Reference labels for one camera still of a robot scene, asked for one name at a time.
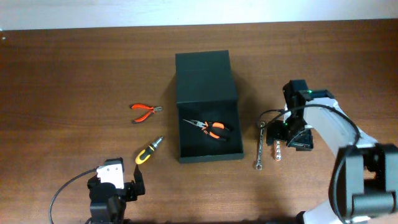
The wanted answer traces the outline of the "orange socket bit rail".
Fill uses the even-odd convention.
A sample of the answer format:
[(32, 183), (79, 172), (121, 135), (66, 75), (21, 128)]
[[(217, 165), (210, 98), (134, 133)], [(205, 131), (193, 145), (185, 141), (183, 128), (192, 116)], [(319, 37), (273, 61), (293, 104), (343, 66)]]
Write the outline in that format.
[(281, 145), (279, 140), (274, 141), (274, 158), (276, 161), (280, 161), (282, 159)]

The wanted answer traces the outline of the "silver ring wrench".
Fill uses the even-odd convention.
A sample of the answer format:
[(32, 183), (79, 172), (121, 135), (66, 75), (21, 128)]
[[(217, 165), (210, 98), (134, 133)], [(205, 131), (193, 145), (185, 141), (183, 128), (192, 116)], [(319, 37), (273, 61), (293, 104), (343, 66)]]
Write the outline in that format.
[(256, 170), (261, 170), (262, 169), (262, 145), (263, 145), (263, 139), (264, 139), (264, 126), (265, 122), (261, 121), (260, 122), (260, 135), (259, 135), (259, 144), (258, 144), (258, 150), (257, 150), (257, 162), (256, 162)]

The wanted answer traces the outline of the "orange black needle-nose pliers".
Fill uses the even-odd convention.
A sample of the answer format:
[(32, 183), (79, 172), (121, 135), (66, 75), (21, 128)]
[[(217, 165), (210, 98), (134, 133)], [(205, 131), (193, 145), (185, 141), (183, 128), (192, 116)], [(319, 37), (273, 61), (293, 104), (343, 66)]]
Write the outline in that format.
[(183, 120), (199, 128), (203, 134), (217, 141), (229, 141), (231, 139), (231, 128), (224, 123), (216, 121), (199, 121), (195, 119)]

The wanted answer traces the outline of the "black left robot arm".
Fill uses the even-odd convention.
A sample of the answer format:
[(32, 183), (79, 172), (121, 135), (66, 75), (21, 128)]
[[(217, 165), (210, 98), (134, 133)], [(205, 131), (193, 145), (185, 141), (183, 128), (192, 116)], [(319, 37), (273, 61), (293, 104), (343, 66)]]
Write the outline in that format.
[(122, 164), (100, 166), (88, 181), (91, 222), (97, 224), (123, 224), (127, 203), (136, 201), (146, 193), (139, 167), (134, 169), (134, 180), (124, 181)]

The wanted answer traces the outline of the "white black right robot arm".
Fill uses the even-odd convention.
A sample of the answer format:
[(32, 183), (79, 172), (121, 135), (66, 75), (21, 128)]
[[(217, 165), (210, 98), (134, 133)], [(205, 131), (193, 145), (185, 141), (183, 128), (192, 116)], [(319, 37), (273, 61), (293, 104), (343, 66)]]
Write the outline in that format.
[(285, 107), (265, 124), (266, 143), (281, 158), (281, 144), (313, 149), (316, 131), (335, 155), (328, 200), (302, 211), (296, 223), (367, 223), (397, 213), (397, 146), (381, 144), (341, 110), (328, 90), (311, 90), (305, 80), (284, 85)]

